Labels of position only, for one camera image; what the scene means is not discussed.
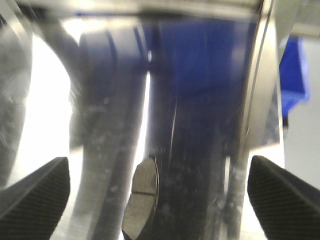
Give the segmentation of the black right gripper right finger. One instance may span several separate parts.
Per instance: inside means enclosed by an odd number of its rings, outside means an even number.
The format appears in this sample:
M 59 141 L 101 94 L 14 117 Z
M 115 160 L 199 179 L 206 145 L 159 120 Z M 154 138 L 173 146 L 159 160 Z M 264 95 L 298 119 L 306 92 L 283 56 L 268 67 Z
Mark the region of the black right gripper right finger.
M 269 159 L 252 157 L 247 193 L 269 240 L 318 240 L 320 191 Z

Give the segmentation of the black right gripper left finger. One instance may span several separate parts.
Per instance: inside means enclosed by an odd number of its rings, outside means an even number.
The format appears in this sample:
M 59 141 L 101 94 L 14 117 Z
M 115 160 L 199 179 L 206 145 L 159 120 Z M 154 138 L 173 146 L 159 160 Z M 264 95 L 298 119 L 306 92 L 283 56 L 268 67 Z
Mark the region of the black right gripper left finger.
M 56 157 L 0 192 L 2 240 L 48 240 L 70 196 L 67 157 Z

